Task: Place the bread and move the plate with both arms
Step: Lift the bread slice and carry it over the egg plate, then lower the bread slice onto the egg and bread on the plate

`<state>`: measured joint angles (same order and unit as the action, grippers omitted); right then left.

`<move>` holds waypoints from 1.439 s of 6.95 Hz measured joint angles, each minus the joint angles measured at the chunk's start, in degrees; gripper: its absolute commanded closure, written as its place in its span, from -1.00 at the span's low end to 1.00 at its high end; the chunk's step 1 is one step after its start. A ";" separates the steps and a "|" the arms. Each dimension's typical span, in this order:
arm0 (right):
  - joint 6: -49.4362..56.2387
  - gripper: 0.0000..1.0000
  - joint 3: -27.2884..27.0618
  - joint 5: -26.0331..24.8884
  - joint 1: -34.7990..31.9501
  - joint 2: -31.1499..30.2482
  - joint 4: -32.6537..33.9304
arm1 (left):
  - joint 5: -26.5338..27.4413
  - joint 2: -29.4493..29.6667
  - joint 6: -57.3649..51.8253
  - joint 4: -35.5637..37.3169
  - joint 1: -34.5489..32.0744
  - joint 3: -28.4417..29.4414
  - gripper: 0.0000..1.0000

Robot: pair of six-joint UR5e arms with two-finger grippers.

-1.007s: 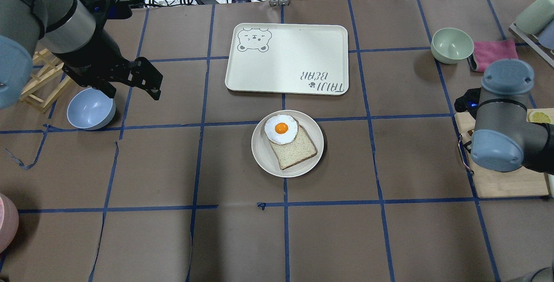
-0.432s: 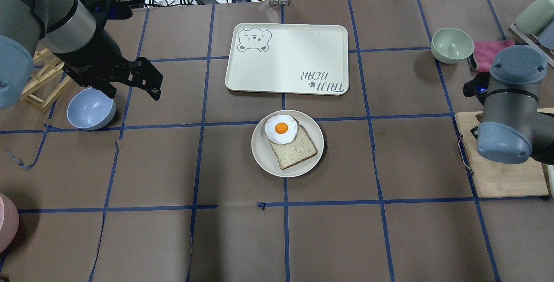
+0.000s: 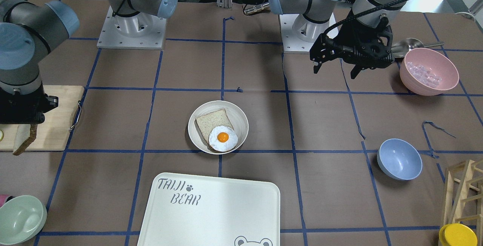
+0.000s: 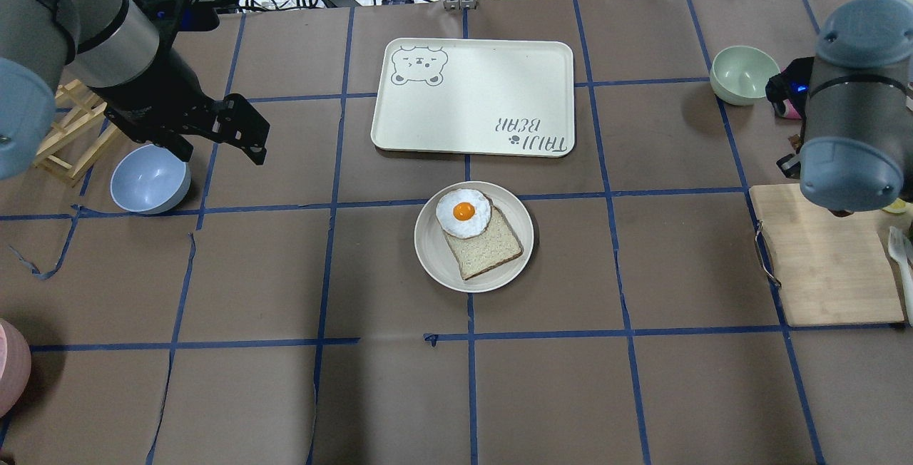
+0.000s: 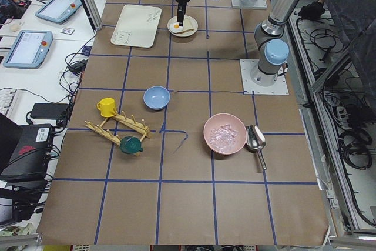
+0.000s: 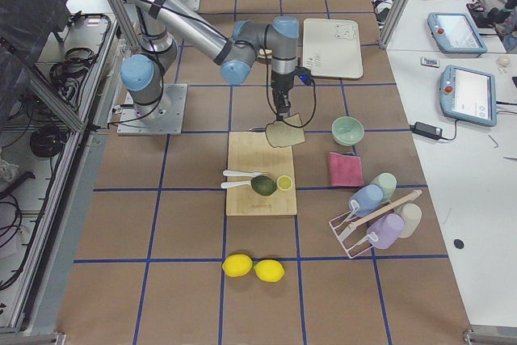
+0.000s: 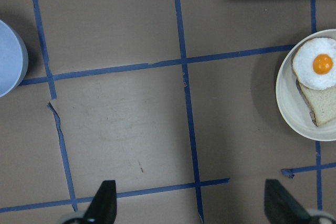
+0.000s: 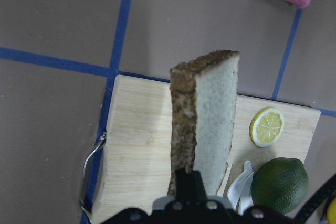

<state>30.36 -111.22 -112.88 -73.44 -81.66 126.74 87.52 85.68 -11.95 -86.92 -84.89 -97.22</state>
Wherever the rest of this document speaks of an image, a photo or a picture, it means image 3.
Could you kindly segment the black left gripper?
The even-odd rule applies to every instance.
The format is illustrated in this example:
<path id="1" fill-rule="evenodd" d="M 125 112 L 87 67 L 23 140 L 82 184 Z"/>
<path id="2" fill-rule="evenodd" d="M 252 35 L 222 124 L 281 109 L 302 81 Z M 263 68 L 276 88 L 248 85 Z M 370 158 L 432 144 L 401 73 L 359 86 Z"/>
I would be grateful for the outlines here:
<path id="1" fill-rule="evenodd" d="M 338 29 L 338 34 L 330 38 L 328 31 L 335 29 Z M 364 69 L 384 69 L 394 62 L 391 52 L 393 33 L 387 16 L 376 19 L 375 27 L 347 18 L 330 26 L 328 31 L 320 34 L 309 50 L 314 74 L 325 62 L 337 58 L 354 65 L 351 79 Z"/>

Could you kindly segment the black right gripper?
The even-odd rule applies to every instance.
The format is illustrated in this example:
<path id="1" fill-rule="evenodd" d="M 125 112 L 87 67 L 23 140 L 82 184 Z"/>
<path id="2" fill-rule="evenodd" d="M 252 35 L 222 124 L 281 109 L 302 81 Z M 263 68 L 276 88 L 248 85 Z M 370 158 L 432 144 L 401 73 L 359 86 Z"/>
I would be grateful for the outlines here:
<path id="1" fill-rule="evenodd" d="M 48 96 L 43 88 L 33 93 L 22 95 L 19 90 L 8 93 L 0 92 L 1 124 L 41 124 L 45 113 L 58 107 L 58 97 Z"/>

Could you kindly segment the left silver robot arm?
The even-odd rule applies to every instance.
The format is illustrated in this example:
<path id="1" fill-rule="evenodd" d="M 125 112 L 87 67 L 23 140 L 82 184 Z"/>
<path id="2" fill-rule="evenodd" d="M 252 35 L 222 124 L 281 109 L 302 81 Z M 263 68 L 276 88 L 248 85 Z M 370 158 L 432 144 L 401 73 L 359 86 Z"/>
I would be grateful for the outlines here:
<path id="1" fill-rule="evenodd" d="M 312 43 L 309 58 L 315 74 L 325 62 L 337 58 L 354 66 L 352 79 L 363 70 L 391 65 L 391 22 L 408 0 L 355 0 L 347 17 L 329 26 L 337 1 L 268 0 L 274 14 L 297 14 L 294 31 Z"/>

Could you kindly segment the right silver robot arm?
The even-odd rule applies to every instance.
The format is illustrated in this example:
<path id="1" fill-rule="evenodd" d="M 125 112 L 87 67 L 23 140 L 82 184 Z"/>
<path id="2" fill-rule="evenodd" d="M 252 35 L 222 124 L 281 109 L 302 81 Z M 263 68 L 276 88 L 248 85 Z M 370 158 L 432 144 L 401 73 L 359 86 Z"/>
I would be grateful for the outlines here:
<path id="1" fill-rule="evenodd" d="M 108 0 L 111 17 L 124 37 L 143 36 L 168 19 L 178 0 Z M 78 30 L 77 14 L 53 0 L 37 6 L 28 0 L 1 0 L 1 124 L 41 124 L 58 107 L 58 97 L 43 89 L 38 63 Z"/>

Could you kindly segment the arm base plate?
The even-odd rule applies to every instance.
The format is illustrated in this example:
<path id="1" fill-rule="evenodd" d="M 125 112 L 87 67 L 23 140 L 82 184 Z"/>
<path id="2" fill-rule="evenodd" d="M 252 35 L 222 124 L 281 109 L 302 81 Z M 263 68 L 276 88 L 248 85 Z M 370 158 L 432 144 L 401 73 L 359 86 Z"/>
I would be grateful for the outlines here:
<path id="1" fill-rule="evenodd" d="M 300 14 L 279 15 L 283 52 L 286 54 L 308 54 L 317 37 L 336 23 L 334 14 L 322 24 L 309 22 Z"/>
<path id="2" fill-rule="evenodd" d="M 146 13 L 133 17 L 113 16 L 109 7 L 97 47 L 103 49 L 162 50 L 166 36 L 167 19 Z"/>

